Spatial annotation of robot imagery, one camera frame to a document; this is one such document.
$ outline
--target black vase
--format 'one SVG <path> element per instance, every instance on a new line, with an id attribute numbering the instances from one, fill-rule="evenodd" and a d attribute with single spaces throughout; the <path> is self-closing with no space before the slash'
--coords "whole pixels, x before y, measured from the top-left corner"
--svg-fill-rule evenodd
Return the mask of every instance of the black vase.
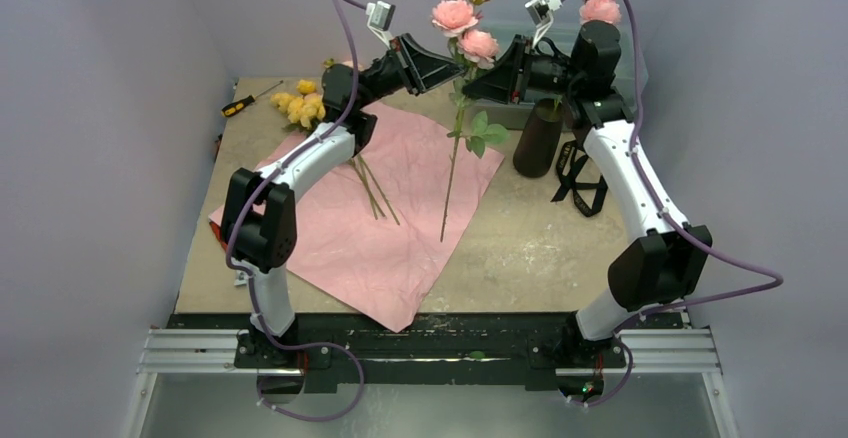
<path id="1" fill-rule="evenodd" d="M 554 100 L 539 100 L 530 111 L 524 131 L 518 140 L 512 164 L 528 178 L 539 178 L 551 169 L 556 147 L 562 134 L 568 105 L 560 103 L 554 110 Z"/>

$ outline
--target pink wrapping paper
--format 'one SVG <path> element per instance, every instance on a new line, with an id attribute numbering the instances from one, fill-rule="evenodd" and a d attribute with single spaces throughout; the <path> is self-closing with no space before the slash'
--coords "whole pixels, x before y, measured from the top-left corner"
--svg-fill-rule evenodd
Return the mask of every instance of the pink wrapping paper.
<path id="1" fill-rule="evenodd" d="M 482 159 L 460 144 L 445 230 L 439 242 L 453 140 L 448 130 L 415 113 L 374 103 L 378 118 L 362 156 L 401 222 L 376 190 L 387 218 L 374 220 L 368 196 L 348 165 L 336 167 L 297 205 L 298 241 L 287 267 L 326 293 L 392 331 L 408 326 L 471 222 L 503 161 L 486 150 Z M 302 142 L 291 135 L 260 163 L 264 166 Z M 220 224 L 222 208 L 209 215 Z"/>

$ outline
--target gray floor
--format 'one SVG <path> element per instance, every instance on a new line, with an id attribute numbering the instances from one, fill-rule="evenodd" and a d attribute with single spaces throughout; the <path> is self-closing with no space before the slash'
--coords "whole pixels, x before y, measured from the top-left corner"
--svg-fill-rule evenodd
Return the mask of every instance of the gray floor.
<path id="1" fill-rule="evenodd" d="M 612 387 L 617 377 L 608 378 Z M 368 385 L 359 406 L 310 424 L 256 406 L 255 377 L 161 375 L 143 436 L 169 437 L 717 437 L 701 375 L 634 375 L 614 400 L 584 412 L 554 392 L 520 387 Z M 294 411 L 326 414 L 355 389 L 305 395 Z"/>

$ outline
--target beige table surface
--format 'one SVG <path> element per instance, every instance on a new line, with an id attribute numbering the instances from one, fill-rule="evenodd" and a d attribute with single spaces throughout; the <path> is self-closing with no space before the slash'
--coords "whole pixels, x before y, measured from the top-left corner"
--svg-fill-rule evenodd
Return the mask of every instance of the beige table surface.
<path id="1" fill-rule="evenodd" d="M 278 80 L 242 78 L 235 96 L 259 93 Z M 275 92 L 294 92 L 297 80 L 286 79 Z M 448 99 L 450 88 L 442 86 L 419 97 L 398 92 L 383 101 L 452 126 L 455 108 Z M 234 272 L 224 265 L 224 251 L 207 216 L 224 202 L 230 175 L 236 169 L 253 169 L 283 141 L 283 120 L 266 95 L 227 121 L 197 219 L 176 312 L 250 311 L 247 291 L 233 286 Z M 589 303 L 606 286 L 607 267 L 626 247 L 613 197 L 607 194 L 603 211 L 592 218 L 583 217 L 570 196 L 550 203 L 558 187 L 553 170 L 536 180 L 520 176 L 511 161 L 520 132 L 511 134 L 510 140 L 497 146 L 505 155 L 503 164 L 420 311 L 569 311 Z M 563 134 L 562 139 L 571 136 Z M 590 163 L 581 181 L 597 177 L 597 168 Z M 298 312 L 354 311 L 292 273 L 289 290 Z"/>

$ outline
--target screwdriver handle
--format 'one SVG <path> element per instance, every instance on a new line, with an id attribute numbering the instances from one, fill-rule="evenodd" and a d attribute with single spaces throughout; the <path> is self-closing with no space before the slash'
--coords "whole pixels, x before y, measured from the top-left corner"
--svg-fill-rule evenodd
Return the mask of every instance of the screwdriver handle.
<path id="1" fill-rule="evenodd" d="M 247 97 L 242 98 L 238 101 L 234 101 L 229 105 L 221 108 L 221 114 L 227 118 L 230 118 L 231 116 L 235 116 L 240 113 L 241 110 L 247 108 L 248 105 L 254 103 L 255 101 L 256 98 L 254 98 L 253 95 L 247 95 Z"/>

